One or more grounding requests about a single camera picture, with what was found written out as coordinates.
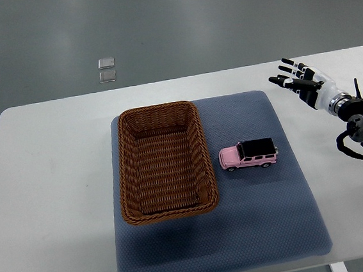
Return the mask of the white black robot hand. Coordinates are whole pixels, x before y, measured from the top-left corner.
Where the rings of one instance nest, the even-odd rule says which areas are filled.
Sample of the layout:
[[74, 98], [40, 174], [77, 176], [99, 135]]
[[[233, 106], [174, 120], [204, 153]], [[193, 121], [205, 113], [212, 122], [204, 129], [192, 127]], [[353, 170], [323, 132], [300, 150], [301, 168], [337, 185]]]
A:
[[341, 104], [351, 95], [337, 87], [336, 82], [314, 67], [287, 58], [281, 59], [278, 69], [287, 73], [269, 77], [269, 82], [295, 92], [312, 109], [324, 109], [337, 116]]

